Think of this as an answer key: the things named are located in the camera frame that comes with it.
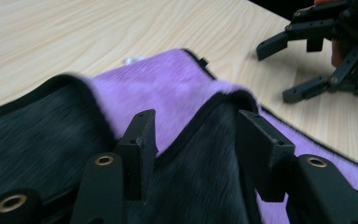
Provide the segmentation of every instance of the wood grain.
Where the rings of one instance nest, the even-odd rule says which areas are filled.
[[[282,119],[358,161],[358,97],[282,102],[282,91],[334,71],[330,43],[306,53],[297,41],[257,60],[256,46],[287,24],[245,0],[0,1],[0,105],[62,72],[93,77],[129,56],[189,48],[217,77],[249,87]]]

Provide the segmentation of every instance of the brass grommet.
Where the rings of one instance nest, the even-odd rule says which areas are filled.
[[[324,168],[327,166],[327,163],[321,159],[315,157],[308,157],[307,162],[313,166]]]
[[[7,205],[11,200],[18,200],[17,202]],[[27,196],[23,194],[16,194],[10,197],[5,198],[0,202],[0,213],[11,212],[19,207],[21,207],[27,201]]]
[[[95,160],[95,164],[97,165],[107,165],[113,162],[113,157],[111,156],[101,156],[97,160]]]

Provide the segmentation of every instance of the cloth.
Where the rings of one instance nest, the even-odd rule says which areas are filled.
[[[234,146],[239,109],[266,118],[296,144],[297,155],[332,161],[358,189],[358,164],[277,119],[246,88],[216,80],[204,65],[173,49],[92,79],[55,77],[0,107],[0,193],[27,187],[47,198],[71,186],[87,157],[112,150],[132,117],[147,109],[156,110],[158,157],[147,204],[129,203],[129,223],[249,223],[255,204],[242,198]],[[288,222],[284,203],[257,205],[264,223]]]

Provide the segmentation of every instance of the bolt hole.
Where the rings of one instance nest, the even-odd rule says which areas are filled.
[[[14,198],[14,199],[10,199],[9,201],[4,203],[4,207],[11,207],[16,203],[20,202],[20,198]]]
[[[284,145],[284,142],[280,141],[280,140],[277,140],[276,143],[277,143],[278,146],[283,146]]]
[[[107,158],[107,157],[100,158],[100,162],[108,162],[108,161],[109,161],[109,158]]]

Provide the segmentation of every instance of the black fabric trim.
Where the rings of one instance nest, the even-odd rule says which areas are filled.
[[[288,124],[286,121],[284,121],[283,119],[277,117],[275,114],[273,114],[269,109],[265,108],[264,106],[262,106],[262,110],[266,113],[268,113],[269,115],[271,115],[272,117],[274,117],[275,119],[279,120],[280,122],[286,124],[287,126],[289,126],[290,128],[292,128],[293,130],[295,130],[296,132],[300,133],[303,137],[306,137],[307,139],[309,139],[311,142],[315,143],[316,145],[323,147],[324,149],[326,149],[327,151],[331,152],[332,154],[335,154],[341,158],[343,158],[346,161],[349,161],[350,163],[352,163],[353,165],[358,166],[358,163],[356,161],[351,160],[349,157],[340,154],[339,152],[336,152],[334,149],[332,149],[331,147],[325,146],[324,144],[316,141],[315,139],[310,138],[309,136],[307,136],[306,134],[304,134],[303,132],[301,132],[299,129],[293,127],[292,125]]]
[[[216,77],[208,70],[208,68],[206,68],[205,59],[199,59],[199,57],[197,57],[197,55],[190,49],[183,49],[183,51],[186,52],[194,60],[194,62],[199,65],[199,67],[202,69],[202,71],[205,72],[206,75],[208,75],[208,77],[213,80],[216,80]]]
[[[117,140],[115,135],[111,131],[108,123],[106,122],[100,107],[97,105],[97,101],[94,98],[91,90],[84,83],[82,80],[78,79],[77,77],[73,77],[70,74],[61,74],[55,77],[52,77],[35,90],[23,95],[17,100],[14,100],[10,103],[0,106],[0,117],[30,105],[31,103],[48,96],[52,92],[67,86],[67,85],[74,85],[76,89],[79,91],[80,96],[84,100],[84,104],[87,107],[90,116],[95,119],[97,125],[101,127],[101,134],[103,134],[103,139],[109,144],[110,146],[115,146],[117,144]]]
[[[174,160],[179,151],[185,146],[186,142],[193,137],[194,133],[200,128],[206,118],[208,118],[210,114],[209,112],[223,102],[232,102],[237,105],[239,109],[257,113],[255,99],[249,92],[235,91],[231,94],[218,92],[199,109],[193,119],[179,133],[178,137],[171,143],[171,145],[158,158],[156,158],[156,169],[162,169],[165,165]]]

